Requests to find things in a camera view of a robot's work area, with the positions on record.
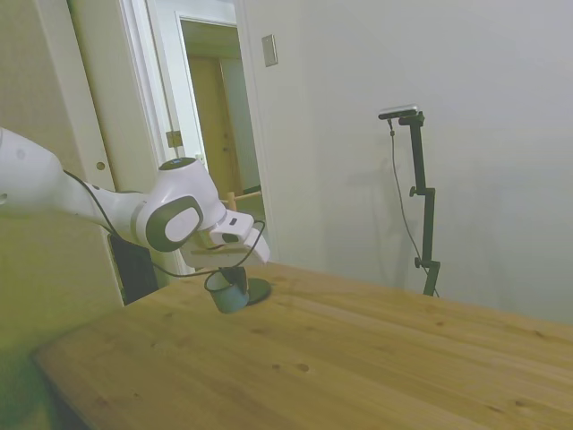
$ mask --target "wooden table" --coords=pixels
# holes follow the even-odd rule
[[[573,429],[573,328],[269,264],[220,314],[176,282],[41,349],[90,428]]]

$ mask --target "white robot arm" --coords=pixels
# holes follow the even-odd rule
[[[0,128],[0,217],[39,211],[81,217],[160,252],[181,249],[191,267],[233,267],[247,255],[242,265],[269,259],[253,218],[225,208],[196,159],[165,163],[149,194],[113,193],[83,183],[50,151]]]

